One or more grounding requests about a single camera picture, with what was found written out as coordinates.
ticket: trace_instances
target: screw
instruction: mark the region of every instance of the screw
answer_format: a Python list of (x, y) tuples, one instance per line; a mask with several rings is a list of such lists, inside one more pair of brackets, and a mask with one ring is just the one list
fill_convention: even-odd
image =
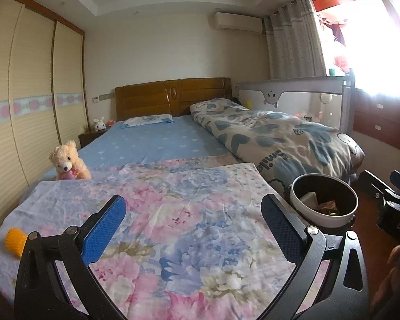
[(352, 240), (357, 239), (357, 235), (354, 231), (347, 231), (347, 237)]
[(311, 235), (316, 235), (319, 233), (319, 229), (316, 226), (308, 226), (307, 231)]
[(69, 235), (73, 235), (73, 234), (75, 234), (75, 233), (77, 232), (77, 230), (78, 230), (78, 227), (77, 227), (77, 226), (70, 226), (69, 228), (67, 228), (67, 229), (65, 230), (65, 232), (66, 232), (67, 234), (69, 234)]
[(31, 232), (31, 233), (28, 235), (28, 239), (33, 240), (33, 239), (36, 239), (37, 236), (38, 236), (37, 232), (34, 231), (34, 232)]

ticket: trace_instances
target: wall socket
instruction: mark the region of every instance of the wall socket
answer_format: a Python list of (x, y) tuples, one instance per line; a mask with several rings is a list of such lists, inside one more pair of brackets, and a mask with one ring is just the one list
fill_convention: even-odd
[(109, 93), (109, 94), (95, 96), (94, 98), (92, 98), (92, 101), (93, 103), (98, 103), (99, 101), (110, 100), (112, 98), (114, 98), (114, 93)]

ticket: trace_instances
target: wooden headboard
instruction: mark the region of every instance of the wooden headboard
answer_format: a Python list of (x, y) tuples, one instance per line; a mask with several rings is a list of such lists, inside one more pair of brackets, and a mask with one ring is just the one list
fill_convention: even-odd
[(230, 78), (189, 78), (119, 86), (115, 89), (117, 120), (131, 117), (190, 114), (194, 103), (231, 98)]

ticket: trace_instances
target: comforter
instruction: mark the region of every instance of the comforter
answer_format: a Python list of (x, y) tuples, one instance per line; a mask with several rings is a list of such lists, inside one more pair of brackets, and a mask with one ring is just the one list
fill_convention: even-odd
[[(251, 163), (227, 154), (92, 174), (41, 182), (5, 219), (0, 292), (9, 301), (19, 260), (4, 250), (7, 230), (61, 234), (114, 194), (125, 199), (126, 217), (90, 268), (128, 319), (256, 319), (295, 267), (261, 215), (263, 196), (275, 191)], [(58, 269), (73, 305), (83, 310), (63, 265)]]
[(280, 194), (306, 173), (349, 182), (364, 153), (339, 130), (285, 113), (248, 110), (228, 99), (193, 104), (193, 119), (259, 173)]

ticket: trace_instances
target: blue gripper pad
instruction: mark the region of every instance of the blue gripper pad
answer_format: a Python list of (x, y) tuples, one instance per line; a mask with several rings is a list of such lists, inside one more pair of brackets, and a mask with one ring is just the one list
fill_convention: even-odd
[[(286, 211), (274, 195), (265, 195), (263, 197), (261, 214), (286, 260), (298, 266), (304, 259), (302, 242), (302, 237), (305, 235), (302, 233), (305, 229), (304, 224), (295, 214)], [(299, 235), (295, 225), (298, 226), (302, 236)]]
[(101, 218), (99, 218), (98, 222), (83, 241), (81, 258), (86, 266), (99, 260), (114, 233), (125, 218), (125, 215), (125, 200), (123, 197), (116, 196), (116, 199), (106, 212), (102, 214)]

